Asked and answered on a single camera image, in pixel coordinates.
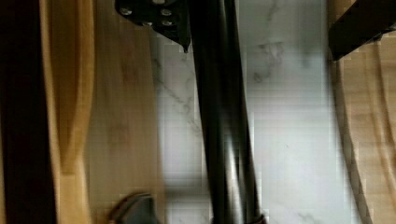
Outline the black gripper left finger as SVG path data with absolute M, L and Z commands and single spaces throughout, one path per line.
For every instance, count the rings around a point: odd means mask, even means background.
M 191 30 L 187 0 L 115 0 L 115 9 L 126 20 L 151 27 L 188 52 Z

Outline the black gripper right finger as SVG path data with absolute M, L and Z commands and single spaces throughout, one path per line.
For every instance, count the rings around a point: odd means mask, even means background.
M 334 61 L 395 30 L 396 0 L 357 0 L 330 28 Z

